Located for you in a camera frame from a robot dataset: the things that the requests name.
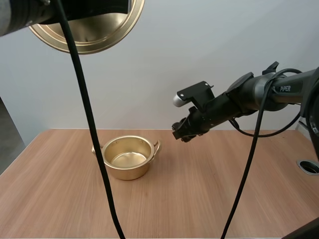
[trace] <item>robotic arm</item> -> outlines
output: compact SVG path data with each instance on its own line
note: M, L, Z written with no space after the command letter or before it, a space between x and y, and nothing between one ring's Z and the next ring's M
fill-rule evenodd
M189 108L187 117L172 125L174 137L189 142L227 120L258 111L265 86L275 76L265 110L279 111L288 104L302 104L301 116L309 121L312 142L319 158L319 97L317 92L312 91L317 83L318 73L316 70L301 73L293 69L289 72L297 74L287 77L283 73L276 73L278 64L272 64L261 76L254 77L252 72L245 74L217 97L206 82L177 92L173 99L175 106L181 107L189 102L195 106Z
M0 36L33 24L53 24L59 19L51 0L0 0ZM61 0L68 20L106 13L128 13L130 0Z

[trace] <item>gray floor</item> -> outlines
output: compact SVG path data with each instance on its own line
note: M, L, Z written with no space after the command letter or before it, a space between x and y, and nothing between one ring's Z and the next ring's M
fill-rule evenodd
M24 143L0 99L0 174L24 150Z

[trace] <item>black cable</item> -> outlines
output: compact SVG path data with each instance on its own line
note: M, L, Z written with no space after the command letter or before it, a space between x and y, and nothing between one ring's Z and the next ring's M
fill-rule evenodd
M302 71L300 70L297 70L297 69L294 69L294 68L286 68L286 69L283 69L281 71L278 71L276 74L274 74L272 76L272 80L274 80L275 78L277 77L280 77L282 76L284 73L296 73L296 74L299 74L299 73L302 73ZM275 135L278 135L282 132L284 132L285 130L287 130L289 127L291 127L298 119L300 118L300 113L298 113L296 115L296 117L288 124L286 125L285 127L283 127L282 129L276 131L276 132L273 132L273 133L270 133L270 134L262 134L262 135L258 135L259 138L267 138L267 137L272 137L272 136L275 136ZM239 127L239 124L237 123L237 121L235 119L231 119L229 121L232 126L237 130L239 131L240 133L246 135L246 136L249 136L249 137L253 137L254 135L251 134L251 133L247 133L243 130L240 129Z
M265 92L264 92L263 98L261 100L260 109L259 109L259 112L258 112L258 117L257 117L257 122L256 122L256 127L255 127L255 133L254 133L254 137L253 137L253 142L251 144L249 156L248 156L248 159L247 159L245 171L243 173L243 177L241 179L241 182L240 182L237 194L236 194L236 198L235 198L233 207L232 207L232 209L230 211L230 214L228 216L226 225L225 225L224 230L223 230L223 234L222 234L220 239L225 239L225 237L226 237L226 234L227 234L228 228L230 226L231 220L233 219L235 211L236 211L236 208L238 206L240 196L241 196L241 194L243 192L243 189L244 189L244 186L245 186L245 182L246 182L246 179L247 179L247 176L248 176L249 168L250 168L250 165L251 165L251 163L253 161L253 157L254 157L254 153L255 153L255 149L256 149L256 145L257 145L258 135L259 135L259 131L260 131L260 126L261 126L261 121L262 121L262 117L263 117L263 113L264 113L264 108L265 108L267 96L268 96L269 90L271 88L271 83L272 83L273 80L274 80L274 78L270 79L268 81L268 83L266 84Z
M295 122L297 122L297 120L298 120L299 118L300 118L300 113L298 113L298 114L296 115L296 117L295 117L289 124L287 124L285 127L283 127L282 129L280 129L280 130L278 130L278 131L276 131L276 132L273 132L273 133L269 133L269 134L260 134L260 135L258 135L258 137L259 137L259 138L267 138L267 137L271 137L271 136L278 135L278 134L284 132L285 130L287 130L289 127L291 127ZM253 137L253 136L254 136L252 133L247 133L247 132L241 130L241 129L239 128L239 124L237 123L237 121L236 121L235 119L230 120L230 123L234 126L234 128L235 128L237 131L241 132L242 134L244 134L244 135L246 135L246 136L250 136L250 137Z
M302 71L294 69L294 68L286 68L283 69L281 71L278 71L275 73L275 75L272 76L272 79L275 79L276 77L280 77L281 75L283 75L284 73L296 73L296 74L300 74L302 73Z
M106 195L107 195L107 198L109 201L109 207L110 207L110 212L111 212L111 216L113 219L113 223L114 223L114 226L118 232L120 239L125 239L124 233L122 231L122 228L120 226L120 223L119 223L118 217L116 215L116 211L115 211L115 206L114 206L114 201L113 201L113 196L112 196L112 191L111 191L111 185L110 185L108 173L107 173L105 165L104 165L102 152L100 149L99 139L98 139L98 135L97 135L96 128L95 128L92 108L91 108L90 99L89 99L88 91L87 91L86 84L85 84L85 79L84 79L84 75L83 75L83 70L82 70L79 54L78 54L78 51L76 49L76 45L75 45L71 30L69 27L69 23L68 23L68 20L66 18L61 1L54 0L52 2L53 2L53 5L56 9L57 14L58 14L61 28L62 28L63 34L65 36L65 40L68 44L68 48L69 48L72 62L74 65L74 69L75 69L75 73L77 76L77 80L78 80L78 84L79 84L79 88L80 88L80 92L81 92L81 97L82 97L82 101L83 101L83 106L84 106L86 118L88 121L89 129L90 129L90 134L91 134L93 146L94 146L95 153L96 153L96 158L98 160L98 164L100 167L100 171L102 174L102 178L103 178L103 182L104 182L104 186L105 186L105 190L106 190Z

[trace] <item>pot rim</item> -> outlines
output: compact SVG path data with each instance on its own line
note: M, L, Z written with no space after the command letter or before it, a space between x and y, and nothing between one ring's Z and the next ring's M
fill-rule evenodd
M143 162L143 163L140 163L140 164L137 164L135 166L132 166L132 167L119 167L119 166L114 166L113 164L109 163L106 159L105 159L105 150L106 148L111 144L113 143L114 141L118 140L118 139L122 139L122 138L139 138L143 141L145 141L151 148L151 153L149 155L149 157ZM137 136L137 135L124 135L124 136L120 136L120 137L116 137L116 138L113 138L111 139L110 141L108 141L102 148L102 156L103 156L103 161L104 161L104 164L107 165L108 167L110 168L114 168L114 169L118 169L118 170L129 170L129 169L134 169L134 168L139 168L139 167L142 167L143 165L149 163L149 161L154 157L154 145L146 138L143 138L141 136Z

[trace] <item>aluminum pot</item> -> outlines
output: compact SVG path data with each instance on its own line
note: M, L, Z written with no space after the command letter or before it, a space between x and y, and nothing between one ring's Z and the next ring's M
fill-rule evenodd
M161 142L158 140L152 144L143 137L128 135L114 138L100 147L110 174L121 180L133 180L148 171L159 154Z

